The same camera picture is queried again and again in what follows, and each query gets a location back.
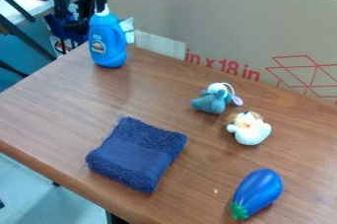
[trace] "bottle handle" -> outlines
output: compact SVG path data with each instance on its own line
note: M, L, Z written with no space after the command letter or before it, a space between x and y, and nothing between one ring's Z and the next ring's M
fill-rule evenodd
M126 38L125 38L125 33L122 30L122 28L119 26L117 29L113 29L116 37L116 44L118 44L118 49L124 49L125 44L126 44Z

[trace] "wooden table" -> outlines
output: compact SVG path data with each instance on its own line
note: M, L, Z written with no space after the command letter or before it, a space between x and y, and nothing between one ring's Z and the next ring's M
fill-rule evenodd
M276 170L284 192L249 223L336 223L335 106L134 47L128 56L122 68L101 68L84 44L0 94L1 152L130 223L234 223L226 205L258 167ZM217 116L189 107L219 81L234 85L243 108ZM223 128L227 115L247 110L273 126L255 147L239 145ZM85 164L122 115L188 136L152 195Z

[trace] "blue detergent bottle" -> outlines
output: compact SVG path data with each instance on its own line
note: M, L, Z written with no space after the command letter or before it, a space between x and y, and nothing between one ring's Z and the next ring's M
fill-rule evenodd
M94 63L103 67L120 67L126 59L125 34L107 4L90 19L89 51Z

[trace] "cardboard box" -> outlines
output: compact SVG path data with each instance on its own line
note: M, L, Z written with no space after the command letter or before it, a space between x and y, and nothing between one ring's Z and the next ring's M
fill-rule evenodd
M111 2L119 17L136 18L139 46L165 54L162 37L188 62L337 100L337 0Z

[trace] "white plush toy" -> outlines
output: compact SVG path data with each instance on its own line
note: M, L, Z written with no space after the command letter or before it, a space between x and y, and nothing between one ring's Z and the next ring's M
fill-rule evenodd
M242 112L230 115L227 131L235 135L236 141L243 145L257 145L271 132L271 126L263 122L256 112Z
M236 91L233 86L229 83L214 83L207 88L209 94L218 94L220 90L224 90L224 99L226 104L233 103L237 107L243 105L243 100L236 96Z

